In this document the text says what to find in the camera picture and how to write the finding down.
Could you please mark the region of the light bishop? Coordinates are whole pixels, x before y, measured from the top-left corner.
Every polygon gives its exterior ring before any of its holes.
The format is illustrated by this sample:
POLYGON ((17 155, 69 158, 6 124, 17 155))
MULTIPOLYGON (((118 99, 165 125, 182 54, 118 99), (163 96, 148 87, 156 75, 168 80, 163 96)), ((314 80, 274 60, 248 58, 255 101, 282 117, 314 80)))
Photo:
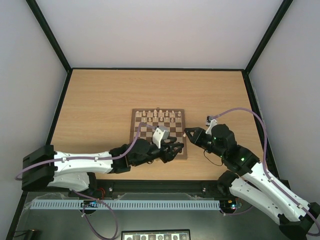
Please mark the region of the light bishop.
POLYGON ((174 111, 174 110, 172 110, 172 111, 171 111, 171 113, 170 113, 170 117, 171 117, 171 118, 175 118, 175 117, 176 117, 176 115, 175 115, 175 111, 174 111))

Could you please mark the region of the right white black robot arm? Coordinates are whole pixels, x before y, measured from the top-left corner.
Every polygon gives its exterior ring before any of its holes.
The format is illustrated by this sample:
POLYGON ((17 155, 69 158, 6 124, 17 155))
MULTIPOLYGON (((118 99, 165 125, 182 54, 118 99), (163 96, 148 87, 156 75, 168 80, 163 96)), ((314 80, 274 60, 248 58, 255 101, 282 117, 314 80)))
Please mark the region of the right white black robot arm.
POLYGON ((320 206, 292 192, 249 149, 237 144, 235 134, 225 125, 208 130, 186 128, 190 142, 221 157, 227 167, 218 179, 218 191, 239 197, 269 216, 290 240, 303 240, 320 215, 320 206))

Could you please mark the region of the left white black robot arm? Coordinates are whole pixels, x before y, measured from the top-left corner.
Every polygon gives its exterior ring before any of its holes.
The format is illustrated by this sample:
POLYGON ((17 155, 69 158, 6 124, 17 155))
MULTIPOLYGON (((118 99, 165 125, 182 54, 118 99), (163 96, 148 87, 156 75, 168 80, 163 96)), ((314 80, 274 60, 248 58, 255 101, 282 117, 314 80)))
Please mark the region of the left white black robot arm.
POLYGON ((160 159, 172 161, 182 151, 184 144, 176 138, 161 141, 160 145, 145 139, 109 151, 91 154, 71 154, 56 151, 53 145, 45 145, 25 156, 22 171, 15 177, 22 182, 22 190, 36 191, 46 187, 58 187, 77 192, 89 189, 95 173, 120 174, 131 167, 160 159))

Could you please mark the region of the light king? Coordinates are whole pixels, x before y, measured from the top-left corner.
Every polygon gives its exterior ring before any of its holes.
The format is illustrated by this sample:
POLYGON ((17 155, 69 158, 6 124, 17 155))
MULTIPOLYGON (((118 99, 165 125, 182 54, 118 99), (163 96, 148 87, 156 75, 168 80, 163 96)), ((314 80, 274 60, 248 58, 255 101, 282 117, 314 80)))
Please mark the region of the light king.
POLYGON ((157 109, 154 109, 153 111, 153 117, 156 118, 158 116, 158 110, 157 109))

